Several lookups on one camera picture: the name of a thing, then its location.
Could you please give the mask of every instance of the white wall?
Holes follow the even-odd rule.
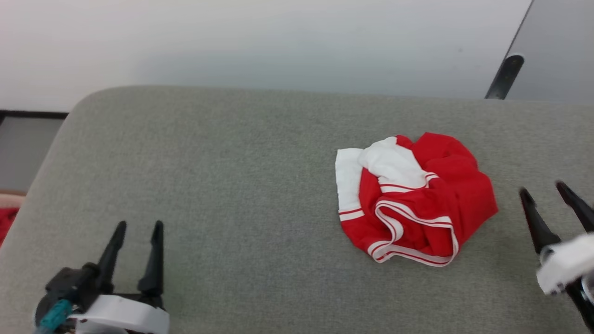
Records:
[[[594,1],[534,0],[514,53],[525,63],[507,99],[594,104]]]
[[[529,2],[4,0],[0,109],[130,84],[482,98]]]

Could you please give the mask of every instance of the gray fabric surface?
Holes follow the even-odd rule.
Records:
[[[62,266],[96,261],[129,223],[114,283],[134,291],[165,222],[171,333],[586,333],[546,297],[517,196],[562,238],[582,232],[556,179],[594,200],[594,109],[496,100],[129,87],[67,118],[0,248],[0,327],[30,330]],[[334,157],[395,134],[458,138],[500,212],[444,268],[355,248]]]

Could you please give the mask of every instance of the red cloth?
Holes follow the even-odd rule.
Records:
[[[403,156],[412,151],[418,165],[414,161],[411,165],[422,169],[397,170],[399,180],[412,175],[424,178],[425,185],[410,187],[401,181],[378,179],[369,169],[373,163],[385,161],[371,159],[369,169],[361,171],[361,211],[339,212],[342,227],[353,244],[377,262],[399,255],[430,266],[445,266],[483,222],[497,213],[491,182],[479,171],[471,152],[455,138],[426,133],[416,143],[397,136],[395,144]]]
[[[17,217],[17,213],[17,207],[0,209],[0,245],[2,245],[4,238],[6,238],[6,234],[8,234],[10,226],[12,226],[12,222]]]

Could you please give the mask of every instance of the white stripe trim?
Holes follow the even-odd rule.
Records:
[[[417,223],[421,223],[421,224],[432,224],[430,226],[436,226],[433,225],[435,223],[447,223],[448,225],[451,225],[451,219],[449,216],[442,216],[442,217],[437,217],[437,218],[433,218],[433,219],[422,219],[417,217],[417,215],[413,212],[413,210],[410,207],[407,207],[406,205],[402,204],[402,203],[398,203],[398,202],[394,202],[394,201],[387,201],[387,200],[383,200],[383,201],[378,201],[375,204],[376,207],[376,212],[378,211],[377,208],[378,207],[388,207],[390,209],[393,209],[394,211],[398,211],[401,215],[409,218],[410,220],[414,220]]]
[[[339,217],[340,217],[340,221],[344,222],[345,220],[351,220],[351,219],[363,217],[364,215],[365,214],[363,213],[363,210],[359,210],[359,211],[339,215]]]
[[[452,239],[452,256],[441,257],[441,256],[432,256],[424,254],[418,250],[412,248],[406,248],[398,245],[394,245],[393,243],[399,240],[403,234],[402,224],[387,215],[385,215],[380,209],[382,207],[386,207],[395,211],[396,213],[401,214],[405,218],[409,219],[412,222],[420,223],[426,226],[434,227],[434,228],[447,228],[451,232],[451,239]],[[419,218],[413,210],[402,203],[393,202],[393,201],[379,201],[376,203],[375,206],[375,214],[376,216],[388,227],[390,232],[392,233],[392,240],[391,241],[377,241],[371,244],[367,248],[367,253],[371,255],[374,260],[378,263],[382,263],[393,257],[394,255],[402,256],[407,259],[411,259],[417,262],[421,262],[427,264],[429,266],[434,267],[443,267],[448,265],[458,254],[459,251],[459,244],[456,238],[456,234],[454,233],[454,227],[451,224],[451,219],[448,216],[437,217],[434,219],[422,219]],[[397,233],[397,228],[402,230],[400,234]],[[391,251],[396,251],[399,253],[387,253]]]
[[[344,215],[344,213],[349,212],[349,211],[356,211],[356,210],[361,210],[361,206],[357,206],[357,207],[353,207],[351,209],[343,209],[343,210],[338,210],[338,214],[339,215]]]
[[[439,178],[439,176],[433,172],[427,173],[425,175],[425,185],[422,185],[418,188],[411,188],[411,187],[408,187],[405,185],[398,186],[398,185],[394,184],[395,182],[390,182],[388,180],[387,182],[383,182],[380,184],[380,186],[381,186],[380,189],[381,189],[382,193],[408,193],[413,190],[429,188],[429,181],[434,178]]]

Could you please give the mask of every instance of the gray floor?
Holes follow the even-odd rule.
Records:
[[[28,191],[61,119],[6,117],[0,124],[0,190]]]

